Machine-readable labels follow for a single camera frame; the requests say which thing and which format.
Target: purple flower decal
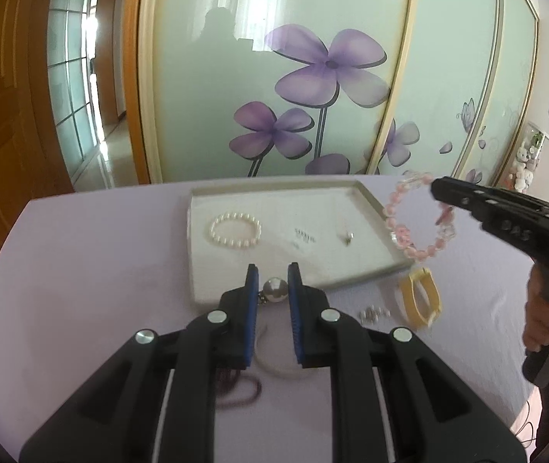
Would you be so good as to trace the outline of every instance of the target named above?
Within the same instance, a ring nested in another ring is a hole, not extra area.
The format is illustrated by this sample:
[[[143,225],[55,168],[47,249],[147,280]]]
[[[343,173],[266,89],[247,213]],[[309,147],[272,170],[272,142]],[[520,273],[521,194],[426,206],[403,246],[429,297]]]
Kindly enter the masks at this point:
[[[274,87],[276,93],[289,102],[324,108],[334,104],[339,88],[363,108],[373,108],[388,98],[388,84],[365,71],[383,64],[386,52],[361,31],[340,31],[328,50],[306,27],[285,24],[268,33],[266,43],[277,54],[308,64],[281,78]]]
[[[299,159],[312,144],[295,132],[310,130],[313,119],[300,108],[292,108],[277,119],[263,102],[252,101],[236,111],[233,119],[253,132],[232,139],[229,148],[247,160],[263,158],[273,146],[287,159]]]
[[[477,172],[476,169],[472,169],[468,172],[467,176],[465,176],[465,180],[467,182],[478,184],[482,181],[482,172]]]
[[[344,155],[332,153],[309,162],[304,169],[306,174],[349,174],[351,164]]]
[[[448,141],[446,144],[444,144],[439,152],[442,154],[442,155],[445,155],[447,153],[450,153],[452,151],[452,142],[451,141]]]
[[[415,123],[404,123],[397,129],[397,123],[392,120],[382,158],[388,153],[388,160],[392,167],[401,167],[411,157],[411,152],[407,146],[415,144],[419,140],[420,131]]]
[[[474,106],[473,98],[470,99],[469,103],[463,103],[463,109],[456,117],[461,119],[461,122],[463,122],[463,129],[469,134],[474,125],[474,118],[476,117],[476,107]]]

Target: white pearl bracelet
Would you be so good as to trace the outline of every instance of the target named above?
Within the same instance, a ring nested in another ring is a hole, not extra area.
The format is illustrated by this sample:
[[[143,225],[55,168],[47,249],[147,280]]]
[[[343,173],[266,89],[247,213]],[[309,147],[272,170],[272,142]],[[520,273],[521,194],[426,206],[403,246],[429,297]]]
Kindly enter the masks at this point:
[[[255,235],[253,236],[253,238],[236,239],[236,238],[225,238],[225,237],[222,237],[221,235],[218,235],[218,233],[216,232],[216,227],[223,221],[233,221],[233,220],[240,220],[240,221],[244,221],[246,223],[251,224],[251,226],[255,230]],[[210,225],[210,238],[214,242],[221,245],[225,245],[226,247],[232,247],[232,248],[255,247],[255,245],[258,244],[261,238],[261,223],[257,219],[255,219],[255,216],[251,216],[251,214],[247,214],[244,212],[226,212],[218,216],[214,221],[212,221],[212,224]]]

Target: hand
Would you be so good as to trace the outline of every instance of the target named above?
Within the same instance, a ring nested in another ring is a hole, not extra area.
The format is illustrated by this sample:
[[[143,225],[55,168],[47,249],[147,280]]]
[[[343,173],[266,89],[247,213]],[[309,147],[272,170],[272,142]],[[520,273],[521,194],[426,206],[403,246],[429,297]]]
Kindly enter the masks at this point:
[[[532,352],[539,352],[541,346],[549,345],[549,302],[541,297],[542,273],[534,265],[527,282],[527,304],[525,305],[525,331],[523,344]]]

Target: pink bead bracelet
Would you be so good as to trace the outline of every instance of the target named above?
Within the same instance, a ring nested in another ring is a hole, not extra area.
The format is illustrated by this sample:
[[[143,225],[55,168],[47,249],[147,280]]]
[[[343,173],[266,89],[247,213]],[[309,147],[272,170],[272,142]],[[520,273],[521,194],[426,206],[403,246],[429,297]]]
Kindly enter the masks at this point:
[[[397,206],[403,200],[403,196],[411,189],[430,186],[433,180],[431,174],[411,173],[408,177],[399,181],[397,190],[390,194],[390,203],[383,209],[383,213],[387,217],[386,226],[392,231],[393,242],[405,252],[407,257],[415,259],[419,263],[426,261],[427,258],[434,257],[439,250],[446,247],[448,241],[456,236],[453,224],[454,210],[450,205],[441,202],[442,214],[436,222],[438,233],[435,244],[429,245],[424,250],[418,249],[411,241],[411,233],[407,226],[397,224]]]

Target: flower stem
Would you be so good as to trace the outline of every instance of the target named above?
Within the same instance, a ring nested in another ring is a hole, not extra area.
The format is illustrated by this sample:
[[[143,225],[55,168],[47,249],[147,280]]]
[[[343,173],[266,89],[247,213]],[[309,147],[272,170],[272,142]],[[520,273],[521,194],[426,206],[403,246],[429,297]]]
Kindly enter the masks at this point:
[[[317,159],[321,156],[321,145],[324,141],[324,128],[326,127],[326,114],[328,108],[322,108],[319,110],[319,121],[317,123],[317,134],[315,135],[315,153],[314,157]]]
[[[251,164],[251,169],[248,171],[247,177],[255,177],[257,176],[257,173],[260,171],[261,162],[264,160],[264,157],[261,157],[257,160],[254,160]]]

